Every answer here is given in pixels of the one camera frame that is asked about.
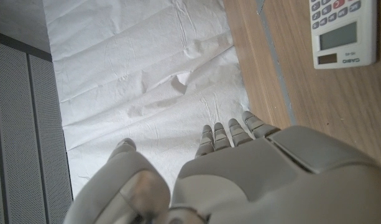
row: white paper towel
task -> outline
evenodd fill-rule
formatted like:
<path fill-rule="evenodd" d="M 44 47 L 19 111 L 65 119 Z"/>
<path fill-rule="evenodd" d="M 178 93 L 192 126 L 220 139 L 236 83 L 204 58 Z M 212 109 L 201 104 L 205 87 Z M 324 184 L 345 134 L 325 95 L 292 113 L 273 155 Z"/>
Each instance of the white paper towel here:
<path fill-rule="evenodd" d="M 204 124 L 248 109 L 219 0 L 44 0 L 74 196 L 132 138 L 172 189 Z"/>

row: gray floor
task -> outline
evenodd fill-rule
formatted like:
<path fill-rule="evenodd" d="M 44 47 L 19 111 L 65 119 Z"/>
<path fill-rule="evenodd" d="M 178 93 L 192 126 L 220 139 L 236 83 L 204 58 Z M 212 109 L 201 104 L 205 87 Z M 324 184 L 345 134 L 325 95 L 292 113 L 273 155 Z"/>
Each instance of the gray floor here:
<path fill-rule="evenodd" d="M 50 53 L 42 0 L 0 0 L 0 33 Z"/>

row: robot finger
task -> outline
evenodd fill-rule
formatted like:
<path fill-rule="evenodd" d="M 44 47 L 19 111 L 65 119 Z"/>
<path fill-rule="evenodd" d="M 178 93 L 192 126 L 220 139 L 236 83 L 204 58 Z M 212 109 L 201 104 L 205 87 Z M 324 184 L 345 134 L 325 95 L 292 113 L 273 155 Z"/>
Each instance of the robot finger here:
<path fill-rule="evenodd" d="M 195 158 L 207 155 L 211 152 L 214 152 L 213 130 L 209 125 L 205 125 L 203 133 L 201 134 L 200 146 L 198 147 Z"/>
<path fill-rule="evenodd" d="M 230 142 L 227 138 L 225 129 L 221 123 L 216 123 L 214 125 L 215 130 L 215 151 L 231 147 Z"/>
<path fill-rule="evenodd" d="M 266 137 L 280 129 L 275 126 L 265 124 L 262 120 L 253 115 L 250 111 L 245 111 L 242 114 L 242 119 L 247 125 L 250 132 L 255 136 L 255 138 Z"/>
<path fill-rule="evenodd" d="M 233 138 L 234 147 L 252 141 L 252 138 L 244 131 L 236 119 L 232 118 L 229 120 L 229 129 Z"/>

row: calculator display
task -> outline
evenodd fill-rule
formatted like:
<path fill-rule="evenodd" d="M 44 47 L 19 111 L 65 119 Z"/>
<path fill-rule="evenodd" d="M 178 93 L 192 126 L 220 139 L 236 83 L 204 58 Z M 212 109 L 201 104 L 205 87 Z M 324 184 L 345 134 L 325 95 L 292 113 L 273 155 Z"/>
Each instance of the calculator display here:
<path fill-rule="evenodd" d="M 320 35 L 320 50 L 357 42 L 357 22 Z"/>

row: wooden surface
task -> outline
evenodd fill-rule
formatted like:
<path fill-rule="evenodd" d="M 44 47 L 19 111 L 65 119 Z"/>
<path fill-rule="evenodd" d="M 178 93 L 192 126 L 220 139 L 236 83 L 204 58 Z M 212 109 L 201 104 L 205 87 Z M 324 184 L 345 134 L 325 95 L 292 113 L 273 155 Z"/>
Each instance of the wooden surface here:
<path fill-rule="evenodd" d="M 249 76 L 263 76 L 266 80 L 270 76 L 273 81 L 276 74 L 271 67 L 266 68 L 269 75 L 262 75 L 260 71 L 244 72 L 263 66 L 264 60 L 270 57 L 266 47 L 258 47 L 256 54 L 266 58 L 255 56 L 255 61 L 241 60 L 244 57 L 241 55 L 248 51 L 244 46 L 257 45 L 254 42 L 261 43 L 259 39 L 264 38 L 255 0 L 227 0 L 225 8 L 252 110 L 259 115 L 255 108 L 259 107 L 256 99 L 261 94 L 256 95 L 250 89 L 264 84 Z M 353 145 L 381 163 L 381 3 L 379 62 L 368 67 L 339 70 L 313 68 L 308 8 L 305 0 L 266 0 L 263 7 L 296 122 Z M 245 25 L 245 18 L 254 19 L 255 25 Z M 253 35 L 244 40 L 243 36 L 249 34 Z M 277 85 L 266 86 L 264 95 L 277 91 L 270 86 Z M 281 116 L 275 114 L 277 111 L 270 112 L 270 116 Z"/>
<path fill-rule="evenodd" d="M 278 84 L 262 23 L 258 22 L 256 1 L 250 6 L 225 1 L 226 14 L 239 58 L 251 111 L 266 123 L 286 128 L 290 125 L 282 91 Z"/>

